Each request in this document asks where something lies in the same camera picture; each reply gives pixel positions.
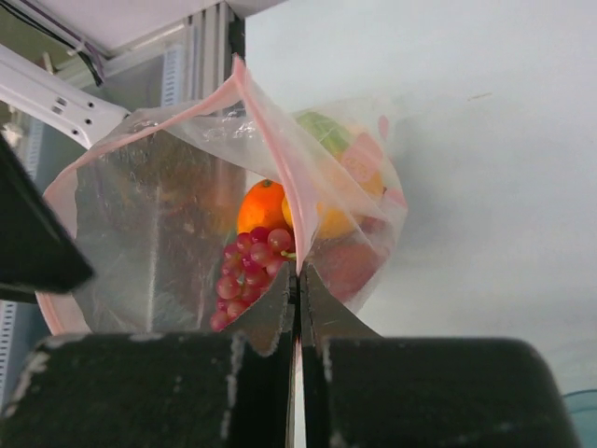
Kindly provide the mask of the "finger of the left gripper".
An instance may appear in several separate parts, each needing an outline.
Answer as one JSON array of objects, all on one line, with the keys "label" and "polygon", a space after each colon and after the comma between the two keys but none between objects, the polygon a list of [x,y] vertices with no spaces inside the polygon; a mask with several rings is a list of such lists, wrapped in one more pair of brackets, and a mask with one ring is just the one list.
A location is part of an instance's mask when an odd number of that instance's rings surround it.
[{"label": "finger of the left gripper", "polygon": [[94,276],[6,140],[1,141],[1,299],[35,302]]}]

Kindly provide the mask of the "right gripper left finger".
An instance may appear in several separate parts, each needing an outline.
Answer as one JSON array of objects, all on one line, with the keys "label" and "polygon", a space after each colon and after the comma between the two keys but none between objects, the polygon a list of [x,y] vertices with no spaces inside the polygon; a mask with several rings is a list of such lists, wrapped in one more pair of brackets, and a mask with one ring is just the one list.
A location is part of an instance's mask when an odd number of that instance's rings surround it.
[{"label": "right gripper left finger", "polygon": [[5,447],[290,447],[295,269],[219,332],[64,334],[28,356]]}]

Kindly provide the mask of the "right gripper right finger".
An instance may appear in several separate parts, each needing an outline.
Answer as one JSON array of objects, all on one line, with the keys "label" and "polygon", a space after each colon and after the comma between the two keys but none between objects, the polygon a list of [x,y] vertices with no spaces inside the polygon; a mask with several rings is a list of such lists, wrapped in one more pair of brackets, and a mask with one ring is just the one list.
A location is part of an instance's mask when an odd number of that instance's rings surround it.
[{"label": "right gripper right finger", "polygon": [[382,337],[299,278],[310,447],[577,447],[547,362],[512,338]]}]

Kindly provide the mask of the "red toy lobster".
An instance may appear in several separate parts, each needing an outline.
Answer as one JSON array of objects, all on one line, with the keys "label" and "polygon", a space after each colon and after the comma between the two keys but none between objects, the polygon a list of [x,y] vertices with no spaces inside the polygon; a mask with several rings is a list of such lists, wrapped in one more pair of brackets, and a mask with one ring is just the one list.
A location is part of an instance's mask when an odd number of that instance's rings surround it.
[{"label": "red toy lobster", "polygon": [[354,231],[319,240],[312,264],[332,296],[343,303],[355,301],[386,262],[394,243],[385,220],[366,217]]}]

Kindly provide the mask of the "purple toy grapes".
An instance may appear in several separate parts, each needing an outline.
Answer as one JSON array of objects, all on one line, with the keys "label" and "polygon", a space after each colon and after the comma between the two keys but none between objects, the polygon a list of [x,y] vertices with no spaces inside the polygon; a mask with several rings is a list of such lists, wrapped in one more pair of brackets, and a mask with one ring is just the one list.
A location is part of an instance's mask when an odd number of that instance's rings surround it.
[{"label": "purple toy grapes", "polygon": [[296,256],[292,231],[255,227],[240,232],[224,250],[215,282],[211,330],[219,332],[253,305],[271,286],[282,265]]}]

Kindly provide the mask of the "clear pink zip top bag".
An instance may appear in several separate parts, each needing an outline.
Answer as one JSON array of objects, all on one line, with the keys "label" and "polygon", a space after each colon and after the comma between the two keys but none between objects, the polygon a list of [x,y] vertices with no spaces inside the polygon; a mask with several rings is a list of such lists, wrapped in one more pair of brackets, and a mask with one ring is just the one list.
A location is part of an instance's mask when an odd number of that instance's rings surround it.
[{"label": "clear pink zip top bag", "polygon": [[[45,198],[93,266],[87,284],[38,293],[53,334],[208,330],[225,248],[242,231],[285,228],[297,264],[312,264],[318,201],[382,174],[366,217],[385,220],[394,247],[408,213],[390,161],[396,101],[376,93],[287,112],[243,61],[199,102],[140,109],[67,166]],[[359,310],[387,261],[343,303]]]}]

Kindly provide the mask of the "yellow toy lemon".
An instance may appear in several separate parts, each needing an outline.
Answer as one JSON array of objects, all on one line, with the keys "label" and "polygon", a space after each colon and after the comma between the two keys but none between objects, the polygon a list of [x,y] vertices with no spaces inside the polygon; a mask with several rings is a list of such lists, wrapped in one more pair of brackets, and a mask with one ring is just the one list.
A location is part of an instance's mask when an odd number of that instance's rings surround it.
[{"label": "yellow toy lemon", "polygon": [[357,193],[355,199],[350,199],[349,194],[355,193],[356,188],[343,178],[333,179],[332,184],[340,192],[327,195],[315,206],[319,225],[314,237],[318,240],[336,239],[355,231],[368,212],[368,202],[379,202],[385,189],[380,172],[374,173],[368,180],[357,182],[367,195],[367,200],[363,199],[361,193]]}]

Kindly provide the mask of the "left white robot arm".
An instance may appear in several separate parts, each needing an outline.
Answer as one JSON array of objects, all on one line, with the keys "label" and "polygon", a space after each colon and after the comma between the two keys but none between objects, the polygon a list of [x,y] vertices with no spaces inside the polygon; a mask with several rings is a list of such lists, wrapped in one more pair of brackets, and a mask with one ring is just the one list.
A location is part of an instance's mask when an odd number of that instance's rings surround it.
[{"label": "left white robot arm", "polygon": [[[8,48],[1,49],[1,100],[62,132],[84,148],[128,115],[125,108],[80,91]],[[35,293],[64,294],[93,276],[65,227],[50,211],[17,155],[1,143],[1,297],[33,302]]]}]

